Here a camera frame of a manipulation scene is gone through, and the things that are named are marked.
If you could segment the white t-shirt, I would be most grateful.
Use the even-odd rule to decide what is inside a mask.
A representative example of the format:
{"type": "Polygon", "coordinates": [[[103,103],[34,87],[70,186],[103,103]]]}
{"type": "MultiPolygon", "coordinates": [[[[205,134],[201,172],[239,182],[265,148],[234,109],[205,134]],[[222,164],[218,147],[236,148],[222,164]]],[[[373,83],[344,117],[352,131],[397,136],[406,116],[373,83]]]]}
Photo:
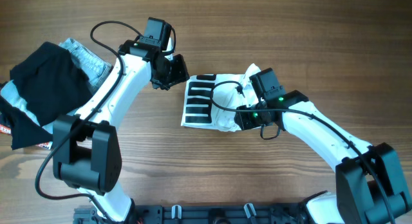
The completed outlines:
{"type": "Polygon", "coordinates": [[[250,77],[261,70],[251,64],[243,74],[193,75],[185,87],[181,125],[218,131],[239,131],[234,110],[251,107],[258,98],[250,77]]]}

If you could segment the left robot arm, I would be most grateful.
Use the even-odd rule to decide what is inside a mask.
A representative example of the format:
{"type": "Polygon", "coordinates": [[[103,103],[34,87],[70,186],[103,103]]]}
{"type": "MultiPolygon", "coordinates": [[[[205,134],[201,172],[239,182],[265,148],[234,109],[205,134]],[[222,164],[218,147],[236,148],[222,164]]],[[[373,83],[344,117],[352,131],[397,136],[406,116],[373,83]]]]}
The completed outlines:
{"type": "Polygon", "coordinates": [[[87,197],[96,223],[136,223],[134,201],[118,178],[122,157],[117,129],[140,90],[147,84],[168,90],[189,74],[182,55],[175,55],[176,33],[164,20],[148,18],[144,33],[114,52],[113,71],[92,98],[73,116],[53,126],[53,146],[45,159],[53,175],[87,197]]]}

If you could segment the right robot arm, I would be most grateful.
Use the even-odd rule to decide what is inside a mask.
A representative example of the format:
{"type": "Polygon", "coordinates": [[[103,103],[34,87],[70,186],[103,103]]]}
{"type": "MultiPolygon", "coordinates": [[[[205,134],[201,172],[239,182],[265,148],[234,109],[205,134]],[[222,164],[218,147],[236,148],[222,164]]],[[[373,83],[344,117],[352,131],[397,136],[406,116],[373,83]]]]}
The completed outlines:
{"type": "Polygon", "coordinates": [[[301,223],[394,223],[411,211],[411,195],[397,152],[372,145],[325,117],[307,96],[286,93],[273,69],[248,77],[257,104],[237,108],[242,130],[275,124],[311,147],[334,171],[336,192],[321,192],[301,205],[301,223]]]}

